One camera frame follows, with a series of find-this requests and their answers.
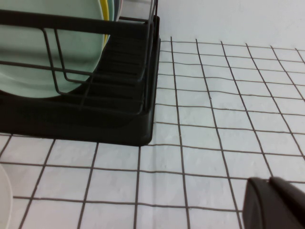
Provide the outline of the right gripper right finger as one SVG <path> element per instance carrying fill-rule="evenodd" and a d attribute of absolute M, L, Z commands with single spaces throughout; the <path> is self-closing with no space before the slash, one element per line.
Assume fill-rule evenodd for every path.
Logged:
<path fill-rule="evenodd" d="M 280 177 L 271 177 L 269 183 L 295 216 L 305 215 L 305 193 Z"/>

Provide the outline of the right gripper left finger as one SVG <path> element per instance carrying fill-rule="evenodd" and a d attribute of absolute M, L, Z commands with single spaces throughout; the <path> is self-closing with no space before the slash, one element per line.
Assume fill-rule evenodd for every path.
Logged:
<path fill-rule="evenodd" d="M 247 180 L 243 221 L 246 229 L 303 229 L 305 216 L 295 216 L 268 181 Z"/>

